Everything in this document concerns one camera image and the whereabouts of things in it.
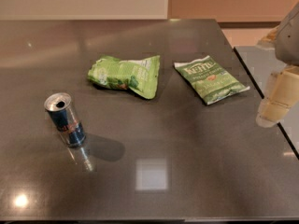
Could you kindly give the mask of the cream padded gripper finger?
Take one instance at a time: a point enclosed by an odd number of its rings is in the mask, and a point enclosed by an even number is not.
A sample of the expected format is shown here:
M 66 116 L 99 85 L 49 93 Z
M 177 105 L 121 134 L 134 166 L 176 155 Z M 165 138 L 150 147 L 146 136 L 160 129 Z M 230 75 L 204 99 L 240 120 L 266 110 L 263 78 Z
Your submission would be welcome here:
M 256 44 L 260 49 L 273 49 L 277 38 L 278 27 L 273 28 L 267 35 L 263 36 Z
M 299 67 L 287 65 L 272 72 L 264 89 L 256 122 L 270 128 L 282 121 L 291 108 L 299 102 Z

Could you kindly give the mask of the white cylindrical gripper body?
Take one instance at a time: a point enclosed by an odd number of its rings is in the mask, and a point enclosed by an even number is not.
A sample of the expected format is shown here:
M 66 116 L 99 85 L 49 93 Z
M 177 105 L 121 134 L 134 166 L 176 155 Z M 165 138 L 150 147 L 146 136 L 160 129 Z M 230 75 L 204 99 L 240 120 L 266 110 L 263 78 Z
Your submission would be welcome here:
M 299 65 L 299 4 L 292 8 L 278 27 L 275 53 L 278 60 Z

